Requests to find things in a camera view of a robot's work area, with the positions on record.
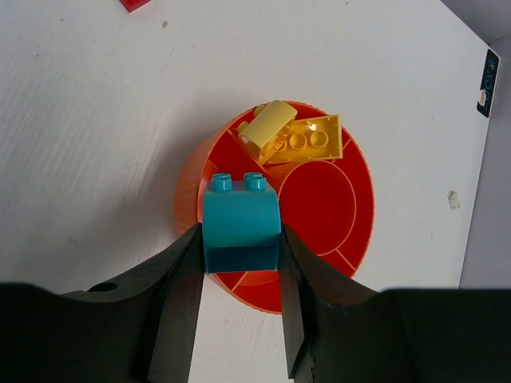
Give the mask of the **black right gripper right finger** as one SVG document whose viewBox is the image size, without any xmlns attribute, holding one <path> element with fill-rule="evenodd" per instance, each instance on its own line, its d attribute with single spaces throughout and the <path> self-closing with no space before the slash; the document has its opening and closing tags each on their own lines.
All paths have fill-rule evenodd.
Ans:
<svg viewBox="0 0 511 383">
<path fill-rule="evenodd" d="M 374 291 L 283 227 L 287 373 L 295 382 L 507 382 L 510 292 Z"/>
</svg>

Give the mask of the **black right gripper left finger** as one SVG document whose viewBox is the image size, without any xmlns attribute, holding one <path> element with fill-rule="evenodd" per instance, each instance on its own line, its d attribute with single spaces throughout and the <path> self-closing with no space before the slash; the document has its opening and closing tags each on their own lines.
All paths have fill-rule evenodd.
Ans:
<svg viewBox="0 0 511 383">
<path fill-rule="evenodd" d="M 88 290 L 1 285 L 4 382 L 186 382 L 204 282 L 202 228 Z"/>
</svg>

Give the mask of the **teal arched lego brick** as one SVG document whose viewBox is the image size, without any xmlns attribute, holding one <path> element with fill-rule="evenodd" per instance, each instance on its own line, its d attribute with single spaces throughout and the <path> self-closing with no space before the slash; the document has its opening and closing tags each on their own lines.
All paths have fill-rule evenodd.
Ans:
<svg viewBox="0 0 511 383">
<path fill-rule="evenodd" d="M 208 274 L 276 270 L 279 201 L 263 174 L 213 175 L 203 194 L 202 234 Z"/>
</svg>

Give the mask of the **long yellow lego brick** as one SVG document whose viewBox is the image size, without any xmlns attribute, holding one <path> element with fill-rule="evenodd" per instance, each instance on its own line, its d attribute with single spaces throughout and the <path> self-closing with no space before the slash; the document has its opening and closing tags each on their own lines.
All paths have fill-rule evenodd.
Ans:
<svg viewBox="0 0 511 383">
<path fill-rule="evenodd" d="M 294 120 L 283 147 L 266 164 L 342 159 L 342 131 L 339 115 Z"/>
</svg>

